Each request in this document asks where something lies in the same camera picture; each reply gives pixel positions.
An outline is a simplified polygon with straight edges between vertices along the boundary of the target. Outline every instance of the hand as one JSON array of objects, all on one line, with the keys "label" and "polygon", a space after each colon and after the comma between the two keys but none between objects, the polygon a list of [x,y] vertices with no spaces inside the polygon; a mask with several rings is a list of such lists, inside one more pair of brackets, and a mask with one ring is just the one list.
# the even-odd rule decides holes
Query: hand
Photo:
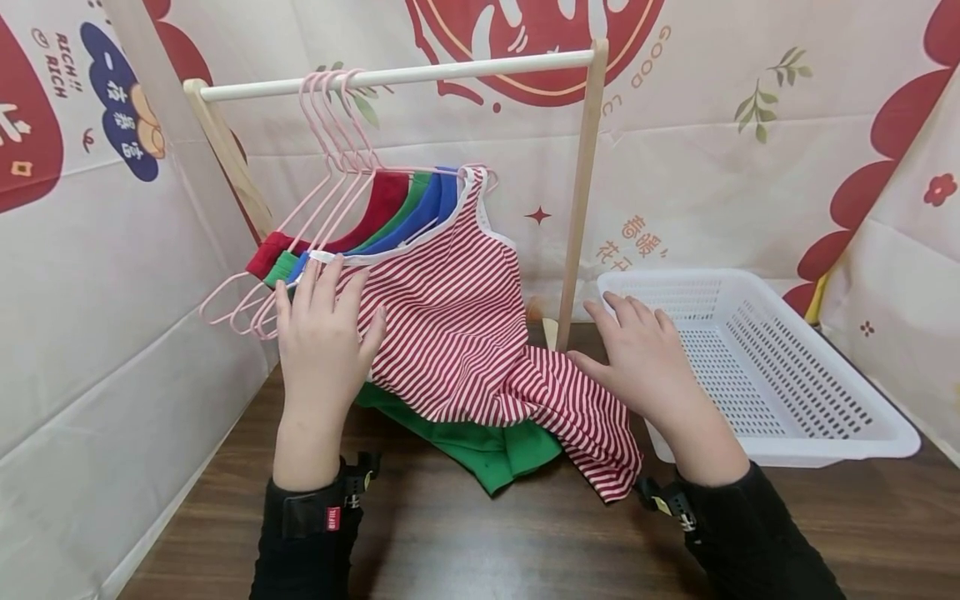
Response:
[{"label": "hand", "polygon": [[653,312],[635,298],[616,294],[608,293],[604,300],[616,312],[616,319],[596,302],[588,300],[584,307],[600,331],[610,365],[570,352],[581,371],[658,429],[682,422],[690,410],[711,405],[666,313]]},{"label": "hand", "polygon": [[291,304],[276,286],[276,327],[286,392],[284,410],[342,418],[363,385],[386,333],[382,310],[363,342],[357,332],[360,295],[369,272],[356,274],[336,298],[344,259],[337,256],[317,279],[320,262],[307,261]]},{"label": "hand", "polygon": [[353,276],[337,299],[343,264],[337,256],[317,279],[320,263],[308,261],[292,304],[283,282],[276,285],[284,400],[274,482],[290,492],[313,491],[336,478],[347,411],[386,334],[379,309],[360,340],[357,317],[369,273]]},{"label": "hand", "polygon": [[651,311],[636,298],[608,293],[604,300],[616,319],[596,302],[586,302],[585,308],[600,331],[610,365],[570,352],[577,367],[657,428],[687,481],[724,486],[746,475],[750,461],[697,383],[680,333],[666,313]]}]

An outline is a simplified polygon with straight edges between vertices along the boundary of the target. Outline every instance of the red and white striped tank top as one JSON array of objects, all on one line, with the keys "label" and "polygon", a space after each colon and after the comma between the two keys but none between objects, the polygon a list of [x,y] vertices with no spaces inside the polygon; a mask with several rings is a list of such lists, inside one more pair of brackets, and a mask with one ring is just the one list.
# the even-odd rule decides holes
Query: red and white striped tank top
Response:
[{"label": "red and white striped tank top", "polygon": [[444,223],[408,246],[346,259],[342,281],[371,270],[360,330],[378,306],[387,309],[372,381],[427,420],[533,420],[557,436],[604,501],[622,499],[640,469],[627,409],[563,354],[527,346],[516,251],[487,225],[487,171],[461,172],[463,191]]}]

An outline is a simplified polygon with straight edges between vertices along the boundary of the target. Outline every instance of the white plastic basket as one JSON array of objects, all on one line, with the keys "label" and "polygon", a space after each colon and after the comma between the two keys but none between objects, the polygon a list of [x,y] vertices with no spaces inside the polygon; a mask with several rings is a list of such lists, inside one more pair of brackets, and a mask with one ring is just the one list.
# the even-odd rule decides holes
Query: white plastic basket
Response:
[{"label": "white plastic basket", "polygon": [[[817,468],[920,448],[913,426],[759,277],[629,271],[597,284],[666,311],[700,384],[758,464]],[[663,437],[647,428],[657,456],[673,463]]]}]

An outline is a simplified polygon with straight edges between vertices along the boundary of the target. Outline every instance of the printed fabric wall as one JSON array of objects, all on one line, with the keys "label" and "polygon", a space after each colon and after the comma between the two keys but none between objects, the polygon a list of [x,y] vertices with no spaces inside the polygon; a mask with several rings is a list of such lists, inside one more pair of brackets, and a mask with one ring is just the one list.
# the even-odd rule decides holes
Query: printed fabric wall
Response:
[{"label": "printed fabric wall", "polygon": [[196,314],[254,245],[98,2],[0,1],[0,52],[0,598],[110,598],[275,361]]},{"label": "printed fabric wall", "polygon": [[[610,269],[741,267],[800,311],[846,247],[946,80],[928,27],[955,0],[146,0],[178,72],[214,84],[611,44],[582,296]],[[199,63],[203,68],[196,68]],[[556,309],[583,70],[366,90],[351,105],[388,161],[486,162],[493,226],[518,242],[525,293]],[[876,162],[881,108],[899,124]],[[323,175],[294,97],[224,103],[275,216]]]},{"label": "printed fabric wall", "polygon": [[[955,68],[960,51],[942,41],[928,41],[930,56]],[[958,181],[954,77],[831,276],[821,317],[830,340],[960,464]]]}]

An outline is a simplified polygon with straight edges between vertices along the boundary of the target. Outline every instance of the wooden post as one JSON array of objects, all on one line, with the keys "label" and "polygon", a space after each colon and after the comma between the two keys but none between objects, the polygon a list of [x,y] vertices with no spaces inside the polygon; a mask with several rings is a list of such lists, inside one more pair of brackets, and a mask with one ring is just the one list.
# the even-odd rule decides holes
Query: wooden post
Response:
[{"label": "wooden post", "polygon": [[580,121],[580,147],[577,149],[577,171],[573,180],[573,205],[570,207],[570,229],[566,238],[564,290],[560,296],[560,318],[557,331],[557,350],[566,351],[570,341],[570,321],[573,317],[573,299],[577,292],[577,275],[584,245],[584,225],[590,181],[593,177],[593,157],[600,133],[600,114],[603,108],[603,88],[607,77],[609,44],[605,38],[593,41],[593,62],[587,67],[587,87],[584,94],[584,112]]},{"label": "wooden post", "polygon": [[274,216],[270,213],[267,204],[263,202],[260,191],[253,184],[247,161],[244,160],[233,132],[227,127],[227,122],[224,121],[220,110],[215,104],[205,101],[200,96],[200,90],[205,87],[207,87],[206,82],[201,79],[188,79],[183,82],[183,91],[186,93],[187,100],[190,101],[194,114],[197,115],[197,120],[204,128],[206,139],[213,148],[213,154],[220,159],[224,173],[236,191],[240,204],[247,211],[253,228],[260,239],[264,240],[274,230]]}]

